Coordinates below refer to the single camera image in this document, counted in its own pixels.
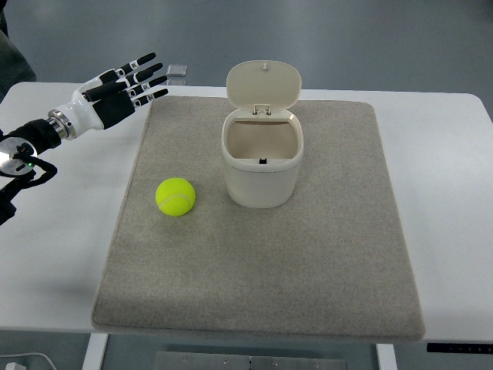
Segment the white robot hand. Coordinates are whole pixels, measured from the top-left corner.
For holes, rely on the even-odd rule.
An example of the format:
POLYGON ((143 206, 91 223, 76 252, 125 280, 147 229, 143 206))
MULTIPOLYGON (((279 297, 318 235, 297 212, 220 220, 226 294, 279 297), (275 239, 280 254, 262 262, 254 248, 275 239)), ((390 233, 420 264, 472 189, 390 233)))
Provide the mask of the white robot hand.
POLYGON ((161 70, 163 67, 161 62, 129 75, 155 57, 156 54, 151 52, 83 83, 74 92, 69 104, 71 114, 69 121, 75 125, 75 129, 107 130, 131 116, 136 111, 134 107, 144 106, 166 96, 169 93, 168 89, 142 95, 168 79, 167 76, 160 76, 145 82, 155 72, 161 70), (123 76, 126 76, 126 82, 118 82, 118 78, 123 76))

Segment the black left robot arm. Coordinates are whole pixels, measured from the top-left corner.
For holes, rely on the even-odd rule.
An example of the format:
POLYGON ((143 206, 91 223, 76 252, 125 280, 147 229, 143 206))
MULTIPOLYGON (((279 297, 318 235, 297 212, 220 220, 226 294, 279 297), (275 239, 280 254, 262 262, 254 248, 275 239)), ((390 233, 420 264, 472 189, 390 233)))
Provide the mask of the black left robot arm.
POLYGON ((11 181, 1 189, 1 223, 15 216, 13 199, 23 190, 51 180, 58 169, 39 154, 73 140, 89 130, 107 130, 133 115, 136 110, 165 96, 168 89, 150 90, 167 80, 153 78, 163 64, 144 68, 156 54, 151 52, 116 69, 109 69, 85 82, 70 102, 37 119, 1 134, 1 176, 11 181))

